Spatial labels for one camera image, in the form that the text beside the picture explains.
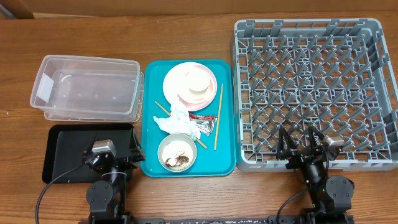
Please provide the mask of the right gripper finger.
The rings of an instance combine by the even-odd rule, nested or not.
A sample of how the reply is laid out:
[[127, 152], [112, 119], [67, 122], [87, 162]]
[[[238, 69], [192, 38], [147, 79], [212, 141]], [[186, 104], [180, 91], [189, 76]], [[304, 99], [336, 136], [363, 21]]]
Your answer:
[[325, 138], [325, 135], [314, 126], [309, 126], [305, 133], [308, 134], [309, 137], [310, 149], [315, 149], [318, 146], [315, 136], [317, 136], [321, 141]]
[[290, 137], [290, 134], [282, 126], [279, 128], [277, 152], [282, 152], [284, 150], [284, 146], [287, 146], [288, 151], [291, 149], [297, 149], [296, 143]]

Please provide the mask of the grey round bowl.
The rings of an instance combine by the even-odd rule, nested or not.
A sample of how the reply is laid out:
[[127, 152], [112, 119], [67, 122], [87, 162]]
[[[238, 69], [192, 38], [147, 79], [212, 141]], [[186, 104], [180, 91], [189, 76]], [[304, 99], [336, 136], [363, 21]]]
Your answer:
[[169, 171], [171, 171], [171, 172], [183, 172], [183, 171], [188, 170], [189, 168], [187, 168], [187, 169], [185, 169], [185, 170], [180, 170], [180, 171], [170, 170], [170, 169], [166, 168], [164, 162], [162, 161], [162, 159], [161, 159], [161, 153], [163, 152], [164, 147], [165, 147], [167, 144], [169, 144], [170, 142], [172, 142], [172, 141], [185, 141], [185, 142], [189, 143], [189, 145], [191, 146], [191, 148], [192, 148], [192, 150], [193, 150], [193, 162], [190, 164], [190, 167], [189, 167], [189, 168], [191, 168], [191, 166], [195, 163], [196, 158], [197, 158], [197, 147], [196, 147], [194, 141], [193, 141], [189, 136], [187, 136], [187, 135], [185, 135], [185, 134], [180, 134], [180, 133], [170, 134], [170, 135], [168, 135], [166, 138], [164, 138], [164, 139], [162, 140], [162, 142], [160, 143], [160, 145], [159, 145], [159, 147], [158, 147], [158, 159], [159, 159], [159, 162], [161, 163], [161, 165], [162, 165], [165, 169], [167, 169], [167, 170], [169, 170]]

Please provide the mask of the rice and food scraps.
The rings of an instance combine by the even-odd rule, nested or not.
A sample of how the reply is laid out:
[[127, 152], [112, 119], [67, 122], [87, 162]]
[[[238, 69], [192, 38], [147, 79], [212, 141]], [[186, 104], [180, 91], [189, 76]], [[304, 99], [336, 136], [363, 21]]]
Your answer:
[[161, 159], [170, 170], [185, 170], [193, 162], [193, 150], [185, 141], [172, 141], [164, 147]]

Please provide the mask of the red silver foil wrapper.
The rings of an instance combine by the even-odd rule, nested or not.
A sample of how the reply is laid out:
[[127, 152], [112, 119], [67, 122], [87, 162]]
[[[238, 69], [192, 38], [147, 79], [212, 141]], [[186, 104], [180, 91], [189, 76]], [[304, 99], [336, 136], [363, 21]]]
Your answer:
[[189, 113], [189, 118], [191, 121], [195, 122], [200, 132], [205, 134], [206, 136], [209, 136], [213, 132], [215, 124], [217, 122], [217, 117], [210, 115], [203, 116]]

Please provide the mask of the white napkin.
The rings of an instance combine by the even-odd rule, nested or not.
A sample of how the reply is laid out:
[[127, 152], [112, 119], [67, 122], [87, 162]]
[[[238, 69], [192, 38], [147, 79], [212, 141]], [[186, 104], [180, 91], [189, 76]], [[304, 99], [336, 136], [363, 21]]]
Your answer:
[[191, 121], [186, 106], [175, 97], [170, 107], [170, 116], [168, 118], [158, 118], [153, 116], [158, 127], [169, 134], [186, 134], [194, 141], [201, 138], [201, 132], [196, 122]]

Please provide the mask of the pink round plate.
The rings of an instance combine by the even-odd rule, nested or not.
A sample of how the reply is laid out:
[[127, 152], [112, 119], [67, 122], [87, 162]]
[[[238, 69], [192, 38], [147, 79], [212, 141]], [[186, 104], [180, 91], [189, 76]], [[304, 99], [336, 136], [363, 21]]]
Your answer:
[[[217, 81], [214, 73], [205, 65], [196, 62], [185, 62], [178, 65], [180, 73], [180, 88], [178, 97], [183, 101], [189, 111], [198, 111], [208, 106], [214, 99], [217, 92]], [[210, 76], [210, 85], [206, 92], [193, 94], [188, 90], [185, 83], [185, 75], [188, 72], [206, 72]]]

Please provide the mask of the white plastic cup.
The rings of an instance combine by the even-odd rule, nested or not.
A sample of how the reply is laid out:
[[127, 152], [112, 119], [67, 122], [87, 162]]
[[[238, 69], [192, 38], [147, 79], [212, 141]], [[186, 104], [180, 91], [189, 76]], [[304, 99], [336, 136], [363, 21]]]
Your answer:
[[185, 75], [185, 83], [193, 94], [202, 94], [210, 85], [210, 76], [206, 72], [188, 72]]

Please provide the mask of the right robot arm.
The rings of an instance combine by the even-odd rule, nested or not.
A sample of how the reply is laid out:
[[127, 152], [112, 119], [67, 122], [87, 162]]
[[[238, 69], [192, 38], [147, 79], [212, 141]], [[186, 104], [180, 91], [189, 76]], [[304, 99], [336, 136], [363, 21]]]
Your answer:
[[[288, 170], [300, 171], [305, 188], [287, 199], [278, 209], [277, 223], [286, 220], [290, 223], [354, 223], [353, 217], [346, 214], [351, 209], [354, 182], [342, 175], [329, 176], [330, 162], [334, 161], [343, 149], [344, 140], [340, 136], [322, 134], [309, 126], [306, 130], [309, 145], [299, 150], [290, 134], [279, 129], [276, 158], [287, 160]], [[312, 201], [311, 208], [301, 209], [296, 217], [283, 218], [284, 207], [304, 193]]]

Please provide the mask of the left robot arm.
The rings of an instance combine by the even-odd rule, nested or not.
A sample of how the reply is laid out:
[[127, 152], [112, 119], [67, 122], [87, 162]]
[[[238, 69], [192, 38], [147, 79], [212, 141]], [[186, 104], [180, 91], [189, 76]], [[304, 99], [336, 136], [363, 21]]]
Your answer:
[[89, 224], [136, 222], [131, 213], [125, 211], [127, 173], [144, 160], [145, 154], [140, 146], [130, 149], [126, 157], [118, 159], [112, 141], [93, 143], [85, 164], [100, 173], [101, 179], [93, 182], [86, 192], [90, 205]]

